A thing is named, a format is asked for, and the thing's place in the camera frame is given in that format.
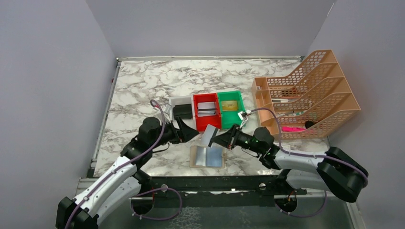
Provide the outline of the white plastic bin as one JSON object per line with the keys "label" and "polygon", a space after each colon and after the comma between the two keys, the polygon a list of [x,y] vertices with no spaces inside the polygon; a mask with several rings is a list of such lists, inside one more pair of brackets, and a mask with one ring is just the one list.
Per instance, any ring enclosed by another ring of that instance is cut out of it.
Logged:
{"label": "white plastic bin", "polygon": [[186,114],[181,115],[182,121],[189,127],[196,129],[195,120],[194,120],[194,107],[192,103],[192,96],[177,96],[177,97],[170,97],[169,98],[169,105],[170,105],[170,119],[174,123],[176,123],[175,116],[178,112],[174,112],[174,108],[180,105],[186,105]]}

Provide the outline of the beige card holder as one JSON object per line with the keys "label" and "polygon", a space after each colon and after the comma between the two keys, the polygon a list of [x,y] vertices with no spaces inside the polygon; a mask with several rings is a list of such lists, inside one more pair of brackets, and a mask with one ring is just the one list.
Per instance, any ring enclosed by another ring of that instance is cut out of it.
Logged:
{"label": "beige card holder", "polygon": [[225,168],[224,149],[219,146],[192,146],[190,148],[190,167]]}

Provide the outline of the green plastic bin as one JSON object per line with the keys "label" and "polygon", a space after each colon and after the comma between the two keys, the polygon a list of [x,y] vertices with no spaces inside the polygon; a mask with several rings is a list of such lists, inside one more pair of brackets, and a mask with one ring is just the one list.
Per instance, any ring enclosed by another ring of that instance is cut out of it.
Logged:
{"label": "green plastic bin", "polygon": [[[243,104],[243,99],[240,91],[218,92],[217,97],[221,112],[221,125],[222,125],[221,128],[229,129],[232,127],[233,124],[240,125],[241,120],[238,117],[237,113],[245,110],[245,106]],[[222,111],[221,101],[229,101],[229,100],[236,100],[238,102],[237,111]]]}

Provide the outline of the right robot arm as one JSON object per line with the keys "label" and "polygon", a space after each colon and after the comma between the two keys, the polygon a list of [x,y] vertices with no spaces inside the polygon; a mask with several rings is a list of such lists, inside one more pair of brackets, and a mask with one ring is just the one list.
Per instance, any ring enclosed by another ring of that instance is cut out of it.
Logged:
{"label": "right robot arm", "polygon": [[269,169],[288,170],[287,176],[276,180],[276,189],[287,194],[293,189],[326,190],[346,202],[356,202],[367,186],[367,171],[337,147],[326,152],[285,152],[274,144],[274,137],[265,127],[258,127],[253,135],[233,125],[223,134],[213,135],[210,144],[233,149],[236,146],[255,152],[262,165]]}

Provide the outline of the gold credit card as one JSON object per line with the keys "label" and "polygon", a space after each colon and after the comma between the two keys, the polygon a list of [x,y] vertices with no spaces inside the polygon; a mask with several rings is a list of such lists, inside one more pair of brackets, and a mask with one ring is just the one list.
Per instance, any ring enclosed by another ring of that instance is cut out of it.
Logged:
{"label": "gold credit card", "polygon": [[237,111],[238,102],[236,100],[221,101],[222,111]]}

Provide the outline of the silver grey credit card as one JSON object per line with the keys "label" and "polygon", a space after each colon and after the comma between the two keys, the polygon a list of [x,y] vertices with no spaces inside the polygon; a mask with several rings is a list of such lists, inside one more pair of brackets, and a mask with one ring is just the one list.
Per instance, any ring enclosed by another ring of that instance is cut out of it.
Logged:
{"label": "silver grey credit card", "polygon": [[201,140],[200,140],[201,146],[211,147],[213,144],[212,139],[214,137],[216,137],[218,131],[219,131],[219,128],[217,128],[211,124],[208,124],[204,133],[201,136]]}

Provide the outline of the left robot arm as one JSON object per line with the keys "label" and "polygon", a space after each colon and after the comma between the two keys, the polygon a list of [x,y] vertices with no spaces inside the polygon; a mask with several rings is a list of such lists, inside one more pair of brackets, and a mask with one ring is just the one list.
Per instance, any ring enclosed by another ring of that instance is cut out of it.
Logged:
{"label": "left robot arm", "polygon": [[129,197],[144,196],[150,190],[150,176],[141,170],[153,155],[153,149],[166,143],[186,143],[199,132],[176,118],[161,122],[144,119],[139,133],[124,146],[113,165],[82,193],[58,204],[56,228],[97,229],[101,222]]}

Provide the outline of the red plastic bin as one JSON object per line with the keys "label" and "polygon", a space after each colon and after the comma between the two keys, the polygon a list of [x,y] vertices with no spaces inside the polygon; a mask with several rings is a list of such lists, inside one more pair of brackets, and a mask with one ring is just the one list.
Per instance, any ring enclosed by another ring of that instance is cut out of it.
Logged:
{"label": "red plastic bin", "polygon": [[[194,120],[197,131],[204,131],[208,124],[211,124],[217,128],[221,128],[221,112],[218,104],[218,97],[216,93],[210,94],[195,94],[192,97],[193,107],[194,107]],[[216,105],[216,115],[214,116],[197,116],[197,104],[202,102],[215,102]]]}

